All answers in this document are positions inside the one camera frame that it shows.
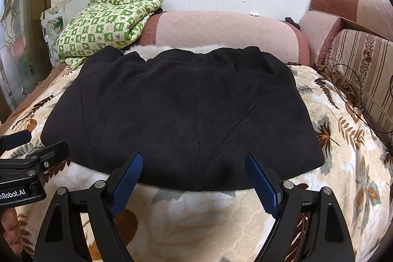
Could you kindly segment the person's left hand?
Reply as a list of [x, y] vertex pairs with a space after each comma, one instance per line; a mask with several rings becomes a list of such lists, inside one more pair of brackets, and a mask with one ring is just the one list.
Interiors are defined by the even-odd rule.
[[20, 255], [23, 250], [23, 239], [15, 208], [6, 209], [1, 214], [1, 233], [14, 254]]

